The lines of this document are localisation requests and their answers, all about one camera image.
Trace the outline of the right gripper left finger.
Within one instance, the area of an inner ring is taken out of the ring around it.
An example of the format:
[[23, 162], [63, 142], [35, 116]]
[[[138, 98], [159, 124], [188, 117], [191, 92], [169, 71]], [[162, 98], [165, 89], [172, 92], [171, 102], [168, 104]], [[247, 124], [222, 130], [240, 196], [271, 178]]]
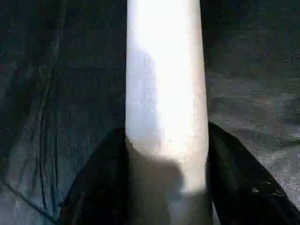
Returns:
[[125, 129], [108, 133], [77, 174], [60, 211], [62, 225], [125, 225], [128, 220]]

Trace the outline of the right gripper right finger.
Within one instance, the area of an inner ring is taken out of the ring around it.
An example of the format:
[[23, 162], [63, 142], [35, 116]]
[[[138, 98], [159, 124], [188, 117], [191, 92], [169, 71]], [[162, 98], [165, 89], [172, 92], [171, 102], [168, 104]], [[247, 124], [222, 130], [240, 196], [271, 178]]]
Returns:
[[212, 200], [222, 225], [298, 225], [300, 211], [233, 135], [209, 123]]

